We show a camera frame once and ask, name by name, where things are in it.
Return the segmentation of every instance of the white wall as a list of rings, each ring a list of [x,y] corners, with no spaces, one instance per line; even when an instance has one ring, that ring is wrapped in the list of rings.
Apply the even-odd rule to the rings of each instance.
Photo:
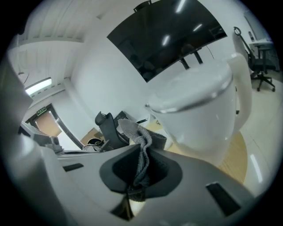
[[[63,130],[57,137],[60,145],[64,150],[80,150],[80,148],[68,137],[68,135]]]
[[[81,140],[93,128],[66,91],[53,96],[52,106],[64,125],[78,140]]]
[[[80,111],[81,117],[85,120],[85,122],[91,125],[92,128],[99,130],[99,126],[95,124],[96,115],[92,113],[89,106],[81,99],[80,95],[78,95],[69,78],[64,79],[64,87],[67,95],[70,97],[76,108]]]
[[[111,112],[115,116],[125,110],[134,118],[139,118],[146,114],[143,105],[149,95],[168,79],[184,71],[182,64],[176,62],[146,83],[126,57],[107,39],[107,35],[133,14],[133,8],[143,1],[122,0],[101,20],[94,18],[91,23],[71,81],[94,115],[102,111]],[[235,52],[233,26],[241,28],[244,39],[249,39],[248,31],[251,29],[243,16],[245,7],[235,0],[200,2],[215,16],[228,36],[208,45],[214,58],[230,56]],[[213,60],[207,47],[202,48],[199,54],[204,63]],[[191,67],[199,65],[194,55],[187,56],[185,60]]]

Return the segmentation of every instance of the office chair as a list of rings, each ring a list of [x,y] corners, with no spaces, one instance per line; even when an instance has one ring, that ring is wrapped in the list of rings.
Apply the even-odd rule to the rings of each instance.
[[[109,141],[109,146],[111,146],[113,149],[129,145],[129,143],[126,142],[116,130],[114,119],[111,113],[105,115],[99,112],[96,116],[95,123],[99,126],[106,142]]]
[[[248,51],[246,50],[246,53],[248,54],[248,65],[249,68],[254,71],[251,74],[251,80],[260,80],[260,84],[256,90],[260,91],[262,82],[266,82],[273,87],[272,91],[275,92],[275,85],[272,84],[272,78],[264,76],[264,73],[267,74],[267,69],[275,70],[275,65],[271,62],[271,60],[266,59],[266,51],[270,49],[258,48],[259,56],[258,59],[256,59],[249,45],[245,42],[245,40],[241,36],[241,30],[235,26],[234,32],[238,37],[240,37],[240,39],[242,40],[242,42],[244,43],[245,47],[248,50]]]
[[[152,4],[151,0],[140,3],[136,8],[134,8],[134,12],[137,12],[137,11],[141,10],[142,8],[144,8],[148,5],[151,5],[151,4]]]

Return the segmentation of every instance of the white mug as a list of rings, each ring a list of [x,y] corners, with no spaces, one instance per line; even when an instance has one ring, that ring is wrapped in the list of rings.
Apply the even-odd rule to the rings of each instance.
[[[181,152],[218,166],[231,136],[251,112],[252,86],[246,59],[235,53],[225,61],[190,68],[157,90],[146,107]]]

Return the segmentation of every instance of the desk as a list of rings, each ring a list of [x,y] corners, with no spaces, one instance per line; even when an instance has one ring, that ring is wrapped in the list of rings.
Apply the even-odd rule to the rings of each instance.
[[[157,122],[157,120],[154,120],[149,123],[146,128],[154,132],[162,129],[163,127]],[[183,154],[175,144],[172,144],[167,151],[174,152],[176,154]],[[232,137],[226,156],[218,168],[243,184],[247,172],[247,166],[247,147],[241,132],[238,132]]]
[[[249,46],[260,46],[260,45],[273,45],[272,41],[268,41],[266,39],[260,39],[260,40],[256,40],[256,41],[252,41],[249,43]]]

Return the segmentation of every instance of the white tile floor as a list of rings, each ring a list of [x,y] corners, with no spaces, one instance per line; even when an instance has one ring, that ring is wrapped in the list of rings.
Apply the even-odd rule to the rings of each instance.
[[[257,92],[258,81],[252,82],[252,112],[241,129],[248,152],[244,186],[254,196],[268,188],[283,154],[283,83],[275,79],[273,83],[274,93],[266,83]]]

